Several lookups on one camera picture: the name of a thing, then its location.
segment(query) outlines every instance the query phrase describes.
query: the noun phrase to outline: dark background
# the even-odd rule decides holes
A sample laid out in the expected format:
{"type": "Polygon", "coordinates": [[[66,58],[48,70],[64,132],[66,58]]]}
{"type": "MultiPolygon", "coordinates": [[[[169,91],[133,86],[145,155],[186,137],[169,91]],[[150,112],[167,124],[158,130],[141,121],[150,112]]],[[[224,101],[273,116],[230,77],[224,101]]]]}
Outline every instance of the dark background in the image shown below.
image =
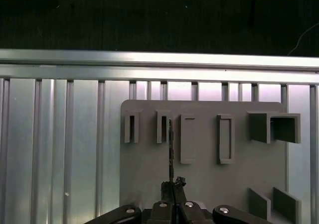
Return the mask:
{"type": "MultiPolygon", "coordinates": [[[[318,0],[0,0],[0,48],[283,55],[319,22],[318,0]]],[[[319,26],[292,54],[319,56],[319,26]]]]}

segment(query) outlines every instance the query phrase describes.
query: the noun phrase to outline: rectangular slot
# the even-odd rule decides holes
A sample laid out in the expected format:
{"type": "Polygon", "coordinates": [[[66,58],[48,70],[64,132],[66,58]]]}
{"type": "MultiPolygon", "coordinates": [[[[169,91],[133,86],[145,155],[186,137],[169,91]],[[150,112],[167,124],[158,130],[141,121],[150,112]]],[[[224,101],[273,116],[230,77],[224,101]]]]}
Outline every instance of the rectangular slot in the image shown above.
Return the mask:
{"type": "Polygon", "coordinates": [[[262,194],[255,192],[254,190],[250,188],[249,188],[248,198],[249,198],[248,200],[249,213],[269,221],[270,214],[271,214],[270,199],[266,198],[262,194]]]}
{"type": "Polygon", "coordinates": [[[194,140],[195,117],[193,114],[180,116],[180,163],[191,164],[196,160],[196,142],[194,140]]]}
{"type": "Polygon", "coordinates": [[[220,164],[235,163],[235,126],[230,114],[217,116],[218,159],[220,164]]]}
{"type": "Polygon", "coordinates": [[[272,117],[271,124],[273,125],[274,139],[291,143],[300,143],[298,120],[298,116],[272,117]]]}
{"type": "Polygon", "coordinates": [[[301,224],[301,201],[277,188],[273,190],[275,211],[293,224],[301,224]]]}
{"type": "Polygon", "coordinates": [[[167,140],[167,117],[161,117],[161,139],[166,141],[167,140]]]}
{"type": "Polygon", "coordinates": [[[139,142],[139,113],[130,112],[125,116],[125,143],[138,143],[139,142]]]}
{"type": "Polygon", "coordinates": [[[130,141],[134,140],[134,116],[130,115],[130,141]]]}
{"type": "Polygon", "coordinates": [[[168,143],[168,117],[170,111],[157,111],[157,143],[168,143]]]}
{"type": "Polygon", "coordinates": [[[300,143],[300,114],[250,112],[249,133],[252,140],[267,144],[275,140],[300,143]]]}

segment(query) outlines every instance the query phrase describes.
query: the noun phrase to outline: metal frame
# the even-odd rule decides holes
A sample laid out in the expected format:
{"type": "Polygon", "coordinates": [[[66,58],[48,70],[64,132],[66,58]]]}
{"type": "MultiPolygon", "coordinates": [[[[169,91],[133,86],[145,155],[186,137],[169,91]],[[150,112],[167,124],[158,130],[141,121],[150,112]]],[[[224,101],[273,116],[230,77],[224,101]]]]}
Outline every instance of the metal frame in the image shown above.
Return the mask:
{"type": "Polygon", "coordinates": [[[0,49],[2,64],[319,71],[319,59],[189,53],[0,49]]]}
{"type": "MultiPolygon", "coordinates": [[[[222,88],[228,89],[232,83],[238,83],[239,90],[251,83],[252,101],[259,100],[256,89],[260,83],[280,84],[282,103],[289,107],[288,93],[293,89],[288,89],[287,84],[306,85],[300,94],[307,90],[309,96],[305,96],[310,99],[312,224],[319,222],[318,72],[319,58],[306,57],[0,49],[0,76],[5,79],[124,80],[133,81],[135,89],[139,84],[134,82],[150,81],[151,85],[159,81],[164,87],[158,91],[161,99],[167,99],[166,82],[169,81],[192,82],[192,99],[198,99],[201,82],[219,82],[223,84],[222,88]]],[[[226,94],[227,99],[231,100],[231,95],[226,94]]],[[[241,93],[238,95],[237,100],[244,100],[241,93]]],[[[296,95],[293,97],[295,103],[300,102],[296,95]]]]}

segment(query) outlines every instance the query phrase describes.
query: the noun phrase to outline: gray block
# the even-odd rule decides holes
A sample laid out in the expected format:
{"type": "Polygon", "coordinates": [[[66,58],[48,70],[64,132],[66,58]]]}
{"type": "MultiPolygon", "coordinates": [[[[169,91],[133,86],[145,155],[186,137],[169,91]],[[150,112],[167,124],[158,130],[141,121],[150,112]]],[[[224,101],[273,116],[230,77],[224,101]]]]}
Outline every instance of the gray block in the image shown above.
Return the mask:
{"type": "Polygon", "coordinates": [[[219,163],[235,163],[235,122],[232,115],[217,115],[217,132],[219,163]]]}
{"type": "Polygon", "coordinates": [[[180,162],[191,164],[196,160],[196,140],[194,130],[194,114],[182,114],[180,116],[180,162]]]}
{"type": "Polygon", "coordinates": [[[293,224],[301,224],[301,201],[287,192],[274,188],[274,210],[293,224]]]}
{"type": "Polygon", "coordinates": [[[271,218],[271,201],[263,194],[257,193],[251,188],[249,192],[249,213],[270,221],[271,218]]]}
{"type": "Polygon", "coordinates": [[[273,187],[285,190],[287,144],[274,140],[274,145],[265,145],[250,140],[249,135],[248,112],[282,114],[285,109],[280,103],[129,100],[121,107],[122,130],[125,113],[136,110],[142,110],[139,142],[125,143],[124,134],[121,136],[120,205],[135,203],[141,208],[151,208],[161,200],[160,185],[169,180],[165,137],[162,142],[162,130],[168,129],[168,121],[163,126],[162,120],[168,116],[174,131],[174,175],[186,179],[184,191],[188,200],[204,203],[209,211],[219,205],[231,205],[248,212],[247,188],[270,200],[273,187]],[[228,129],[226,139],[222,139],[222,153],[218,150],[219,114],[232,118],[219,118],[226,121],[222,127],[228,129]],[[236,157],[236,162],[220,165],[220,157],[222,160],[236,157]]]}
{"type": "Polygon", "coordinates": [[[168,144],[168,119],[170,111],[156,110],[158,117],[157,141],[168,144]]]}
{"type": "Polygon", "coordinates": [[[146,224],[171,224],[172,222],[167,222],[167,220],[171,220],[173,209],[173,203],[154,203],[151,216],[146,224]]]}
{"type": "Polygon", "coordinates": [[[300,143],[300,114],[249,112],[250,138],[263,143],[281,140],[300,143]]]}
{"type": "Polygon", "coordinates": [[[139,112],[125,114],[125,143],[139,142],[139,112]]]}

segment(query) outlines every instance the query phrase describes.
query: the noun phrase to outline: rectangular holder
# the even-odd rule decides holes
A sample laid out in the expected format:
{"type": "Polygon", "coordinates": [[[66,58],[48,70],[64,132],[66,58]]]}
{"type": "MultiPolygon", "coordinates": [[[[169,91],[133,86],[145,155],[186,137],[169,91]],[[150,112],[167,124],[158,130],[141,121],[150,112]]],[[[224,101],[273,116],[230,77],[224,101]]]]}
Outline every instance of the rectangular holder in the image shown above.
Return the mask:
{"type": "Polygon", "coordinates": [[[180,116],[180,163],[191,164],[196,159],[196,140],[194,140],[193,114],[182,114],[180,116]]]}
{"type": "Polygon", "coordinates": [[[250,138],[263,143],[281,140],[300,143],[300,114],[249,112],[250,138]]]}
{"type": "Polygon", "coordinates": [[[157,110],[157,143],[168,143],[169,110],[157,110]]]}
{"type": "Polygon", "coordinates": [[[128,112],[125,114],[125,143],[139,142],[139,112],[128,112]]]}
{"type": "Polygon", "coordinates": [[[293,224],[301,224],[301,201],[289,193],[273,189],[274,210],[293,224]]]}
{"type": "Polygon", "coordinates": [[[235,123],[232,115],[217,115],[217,132],[219,163],[235,163],[235,123]]]}
{"type": "Polygon", "coordinates": [[[264,195],[257,193],[251,188],[248,189],[248,207],[249,213],[270,221],[271,217],[271,201],[264,195]]]}

